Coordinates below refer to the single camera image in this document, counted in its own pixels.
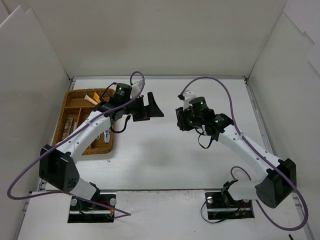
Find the orange sunscreen tube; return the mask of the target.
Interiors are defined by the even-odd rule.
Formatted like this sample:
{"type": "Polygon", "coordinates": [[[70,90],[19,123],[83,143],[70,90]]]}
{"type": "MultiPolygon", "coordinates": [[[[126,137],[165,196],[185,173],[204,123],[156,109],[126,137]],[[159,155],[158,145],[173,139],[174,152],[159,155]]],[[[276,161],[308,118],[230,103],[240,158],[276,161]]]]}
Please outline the orange sunscreen tube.
{"type": "Polygon", "coordinates": [[[99,104],[101,102],[101,98],[97,92],[93,93],[93,99],[99,104]]]}

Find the beige foundation tube gold cap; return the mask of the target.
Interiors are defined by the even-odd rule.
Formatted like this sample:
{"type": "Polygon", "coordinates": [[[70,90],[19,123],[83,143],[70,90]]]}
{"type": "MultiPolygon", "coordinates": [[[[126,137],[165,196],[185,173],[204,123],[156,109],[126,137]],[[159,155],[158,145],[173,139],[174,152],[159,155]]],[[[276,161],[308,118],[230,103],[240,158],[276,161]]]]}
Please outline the beige foundation tube gold cap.
{"type": "Polygon", "coordinates": [[[98,105],[98,103],[95,100],[93,100],[91,97],[89,97],[87,94],[85,95],[84,99],[90,102],[91,104],[93,104],[94,106],[98,105]]]}

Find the brown eyeshadow palette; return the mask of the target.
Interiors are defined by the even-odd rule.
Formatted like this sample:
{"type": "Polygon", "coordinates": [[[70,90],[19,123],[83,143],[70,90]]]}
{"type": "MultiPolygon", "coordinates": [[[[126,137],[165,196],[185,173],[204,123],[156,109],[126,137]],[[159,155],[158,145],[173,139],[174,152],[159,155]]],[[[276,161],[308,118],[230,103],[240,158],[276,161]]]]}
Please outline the brown eyeshadow palette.
{"type": "Polygon", "coordinates": [[[66,139],[72,133],[73,128],[74,128],[74,119],[72,117],[67,118],[63,127],[61,140],[66,139]]]}

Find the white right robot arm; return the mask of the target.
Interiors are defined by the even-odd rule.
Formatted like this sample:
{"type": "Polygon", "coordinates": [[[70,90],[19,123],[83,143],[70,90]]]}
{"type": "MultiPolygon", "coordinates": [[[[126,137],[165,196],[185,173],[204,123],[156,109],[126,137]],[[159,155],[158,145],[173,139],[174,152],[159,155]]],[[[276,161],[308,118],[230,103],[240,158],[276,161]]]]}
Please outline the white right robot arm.
{"type": "Polygon", "coordinates": [[[188,92],[179,95],[183,106],[177,108],[177,126],[181,131],[202,130],[205,136],[231,149],[257,173],[255,181],[232,180],[221,189],[221,200],[233,206],[240,200],[260,200],[269,208],[276,208],[293,188],[287,182],[297,183],[296,164],[291,159],[282,160],[267,152],[250,138],[237,132],[231,118],[216,114],[208,108],[203,96],[188,92]]]}

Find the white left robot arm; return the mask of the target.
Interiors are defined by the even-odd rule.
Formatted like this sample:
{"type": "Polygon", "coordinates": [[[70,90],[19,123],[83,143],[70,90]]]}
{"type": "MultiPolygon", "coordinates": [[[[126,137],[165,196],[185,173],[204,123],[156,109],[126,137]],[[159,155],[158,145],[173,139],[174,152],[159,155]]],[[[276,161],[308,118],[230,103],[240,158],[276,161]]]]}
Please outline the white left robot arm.
{"type": "Polygon", "coordinates": [[[124,115],[132,116],[135,122],[164,116],[152,92],[147,94],[149,104],[144,105],[144,86],[142,80],[132,85],[118,83],[114,95],[97,104],[68,138],[55,146],[45,145],[40,151],[39,177],[61,192],[81,198],[87,209],[96,209],[100,190],[80,177],[76,163],[89,145],[124,115]]]}

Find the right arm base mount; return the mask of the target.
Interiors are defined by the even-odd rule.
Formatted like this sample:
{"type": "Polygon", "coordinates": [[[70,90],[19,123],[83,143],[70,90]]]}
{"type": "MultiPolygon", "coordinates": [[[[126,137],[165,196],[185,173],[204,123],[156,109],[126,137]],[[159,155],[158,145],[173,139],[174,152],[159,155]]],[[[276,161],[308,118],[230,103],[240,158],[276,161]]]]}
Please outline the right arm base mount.
{"type": "Polygon", "coordinates": [[[204,193],[200,216],[205,222],[219,224],[228,220],[255,218],[251,201],[234,200],[228,192],[230,186],[237,181],[227,181],[220,190],[204,193]]]}

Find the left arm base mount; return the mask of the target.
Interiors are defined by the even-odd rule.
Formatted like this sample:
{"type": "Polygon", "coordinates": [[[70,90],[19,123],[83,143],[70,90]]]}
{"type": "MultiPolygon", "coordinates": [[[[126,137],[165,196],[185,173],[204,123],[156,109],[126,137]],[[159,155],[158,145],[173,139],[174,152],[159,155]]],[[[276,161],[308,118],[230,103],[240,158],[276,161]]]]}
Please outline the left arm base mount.
{"type": "MultiPolygon", "coordinates": [[[[114,208],[116,206],[115,193],[101,193],[96,202],[114,208]]],[[[71,198],[68,224],[105,224],[113,223],[115,211],[108,207],[100,206],[97,203],[90,203],[86,200],[80,200],[74,196],[71,198]]]]}

